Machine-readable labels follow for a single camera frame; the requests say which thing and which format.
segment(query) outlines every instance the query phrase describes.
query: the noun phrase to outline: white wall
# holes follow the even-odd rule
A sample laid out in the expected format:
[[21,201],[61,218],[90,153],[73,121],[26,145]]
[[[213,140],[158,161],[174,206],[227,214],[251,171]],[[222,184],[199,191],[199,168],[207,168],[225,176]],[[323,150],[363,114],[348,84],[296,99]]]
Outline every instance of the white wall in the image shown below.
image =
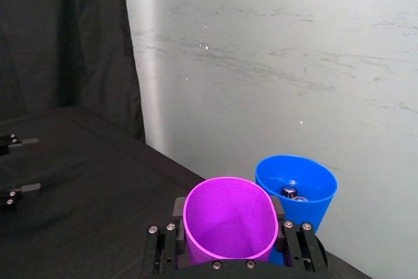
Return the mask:
[[327,249],[416,278],[418,0],[127,2],[148,144],[206,178],[316,159]]

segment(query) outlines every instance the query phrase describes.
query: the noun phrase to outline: black clamp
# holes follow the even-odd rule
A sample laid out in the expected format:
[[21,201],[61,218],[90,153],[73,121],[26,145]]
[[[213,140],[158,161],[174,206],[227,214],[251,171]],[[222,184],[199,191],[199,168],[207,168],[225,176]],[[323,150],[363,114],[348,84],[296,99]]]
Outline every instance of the black clamp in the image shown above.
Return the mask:
[[146,230],[140,279],[327,279],[327,254],[312,225],[309,222],[297,225],[285,220],[280,200],[275,196],[271,199],[280,225],[275,247],[283,254],[286,267],[260,261],[227,259],[179,269],[178,255],[185,253],[186,244],[183,223],[185,197],[179,197],[174,204],[172,222],[161,228],[150,225]]
[[[10,153],[10,148],[20,147],[24,144],[38,143],[38,139],[21,140],[15,133],[0,136],[0,156]],[[18,203],[28,195],[37,195],[40,190],[40,183],[29,184],[20,188],[0,191],[0,212],[15,212]]]

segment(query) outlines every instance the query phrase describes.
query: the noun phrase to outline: screw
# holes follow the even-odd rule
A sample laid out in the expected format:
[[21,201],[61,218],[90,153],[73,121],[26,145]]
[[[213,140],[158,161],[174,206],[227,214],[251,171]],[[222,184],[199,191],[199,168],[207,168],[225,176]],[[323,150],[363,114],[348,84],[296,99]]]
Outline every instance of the screw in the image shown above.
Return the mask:
[[149,233],[156,233],[158,231],[158,227],[156,225],[152,225],[149,229]]
[[293,227],[293,222],[290,222],[289,220],[287,220],[287,221],[284,223],[284,226],[285,226],[286,228],[292,228],[292,227]]
[[255,268],[255,262],[254,261],[247,261],[246,265],[247,265],[247,268],[249,268],[249,269]]
[[220,261],[214,261],[212,263],[212,268],[218,270],[218,269],[222,268],[222,263]]
[[312,225],[309,222],[304,222],[302,225],[303,230],[311,230],[312,229]]
[[167,225],[167,230],[174,230],[176,228],[176,225],[174,225],[173,223],[169,223],[168,225]]

